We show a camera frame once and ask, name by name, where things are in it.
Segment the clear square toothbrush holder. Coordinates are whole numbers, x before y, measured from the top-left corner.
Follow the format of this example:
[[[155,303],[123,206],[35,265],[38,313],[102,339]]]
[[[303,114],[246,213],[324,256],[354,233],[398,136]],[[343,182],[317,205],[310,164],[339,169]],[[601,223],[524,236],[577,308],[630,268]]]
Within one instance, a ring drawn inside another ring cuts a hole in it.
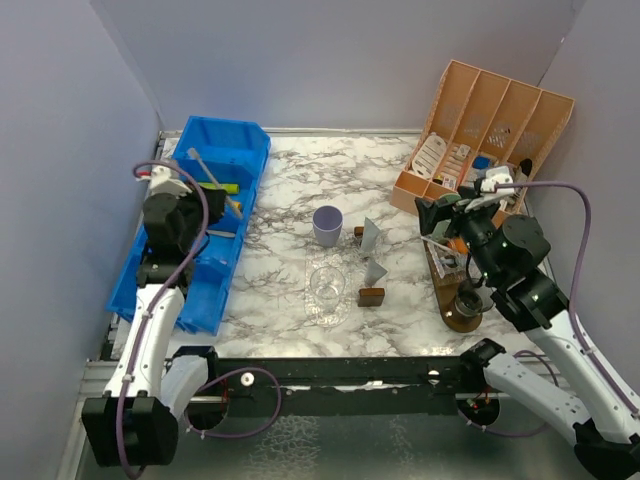
[[[435,286],[459,284],[466,279],[467,255],[456,251],[454,255],[432,256],[430,252],[426,251],[426,253]]]

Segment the dark blue plastic cup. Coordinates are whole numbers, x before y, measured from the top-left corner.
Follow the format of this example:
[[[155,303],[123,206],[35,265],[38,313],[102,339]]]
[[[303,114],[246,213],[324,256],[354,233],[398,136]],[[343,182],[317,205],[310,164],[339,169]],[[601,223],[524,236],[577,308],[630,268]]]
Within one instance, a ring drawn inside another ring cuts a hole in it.
[[[492,293],[493,290],[489,287],[476,287],[470,280],[462,281],[445,310],[445,317],[472,319],[489,311],[494,306]]]

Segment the lilac plastic cup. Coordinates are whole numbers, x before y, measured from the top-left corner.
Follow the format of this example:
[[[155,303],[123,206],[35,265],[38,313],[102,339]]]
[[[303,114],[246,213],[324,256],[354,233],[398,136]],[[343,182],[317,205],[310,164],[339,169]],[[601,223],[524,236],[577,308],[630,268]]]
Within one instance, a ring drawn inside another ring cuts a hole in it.
[[[327,248],[334,247],[342,231],[343,215],[335,206],[321,206],[313,213],[312,226],[319,245]]]

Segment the clear plastic cup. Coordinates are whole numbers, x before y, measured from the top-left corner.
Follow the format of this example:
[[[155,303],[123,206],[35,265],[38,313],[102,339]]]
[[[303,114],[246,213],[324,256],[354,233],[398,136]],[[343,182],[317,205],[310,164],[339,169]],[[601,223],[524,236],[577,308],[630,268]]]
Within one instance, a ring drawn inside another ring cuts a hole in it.
[[[334,326],[340,321],[339,306],[343,299],[346,281],[336,267],[315,269],[309,279],[311,318],[319,325]]]

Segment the green plastic cup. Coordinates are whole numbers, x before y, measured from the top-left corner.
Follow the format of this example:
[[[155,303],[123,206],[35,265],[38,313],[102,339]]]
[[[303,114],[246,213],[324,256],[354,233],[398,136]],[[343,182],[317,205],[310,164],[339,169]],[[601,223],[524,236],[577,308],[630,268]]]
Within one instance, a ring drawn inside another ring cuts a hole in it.
[[[456,202],[460,199],[461,197],[457,193],[445,194],[440,197],[440,200],[446,200],[448,203]],[[441,242],[445,238],[445,232],[449,227],[449,224],[449,219],[440,221],[435,226],[434,231],[430,235],[430,238],[436,242]]]

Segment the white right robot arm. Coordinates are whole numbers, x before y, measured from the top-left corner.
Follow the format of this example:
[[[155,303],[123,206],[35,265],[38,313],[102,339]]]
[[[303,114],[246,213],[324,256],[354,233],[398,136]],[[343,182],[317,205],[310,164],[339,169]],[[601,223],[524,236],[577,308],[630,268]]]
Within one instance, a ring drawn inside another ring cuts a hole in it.
[[[565,295],[539,267],[551,246],[538,221],[510,215],[493,223],[496,196],[415,201],[420,232],[448,222],[449,237],[466,244],[500,314],[551,360],[569,391],[526,369],[496,342],[467,350],[461,383],[487,385],[535,413],[572,446],[596,479],[629,479],[639,471],[639,395],[596,348],[581,324],[574,297]]]

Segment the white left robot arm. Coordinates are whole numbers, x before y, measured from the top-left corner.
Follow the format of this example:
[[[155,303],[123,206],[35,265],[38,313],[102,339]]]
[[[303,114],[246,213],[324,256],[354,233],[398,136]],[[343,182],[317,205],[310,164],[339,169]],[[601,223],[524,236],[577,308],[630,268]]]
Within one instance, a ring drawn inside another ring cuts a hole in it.
[[[207,228],[224,215],[224,190],[150,195],[143,203],[146,241],[136,271],[134,319],[118,366],[103,393],[85,401],[81,419],[95,460],[136,479],[167,465],[179,422],[197,392],[214,392],[221,371],[199,351],[166,367],[165,355],[192,281]]]

